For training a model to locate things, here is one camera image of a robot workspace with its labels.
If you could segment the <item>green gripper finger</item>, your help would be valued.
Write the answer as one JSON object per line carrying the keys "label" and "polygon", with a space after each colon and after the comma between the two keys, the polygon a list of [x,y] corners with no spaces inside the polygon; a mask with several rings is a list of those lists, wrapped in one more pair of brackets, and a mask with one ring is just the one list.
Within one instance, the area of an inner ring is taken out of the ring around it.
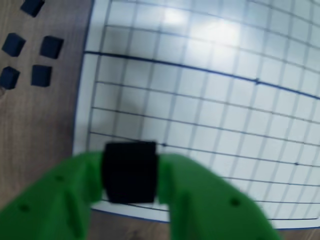
{"label": "green gripper finger", "polygon": [[0,211],[2,240],[85,240],[103,195],[102,153],[63,160]]}
{"label": "green gripper finger", "polygon": [[159,156],[159,203],[169,211],[173,240],[279,240],[247,195],[198,162]]}

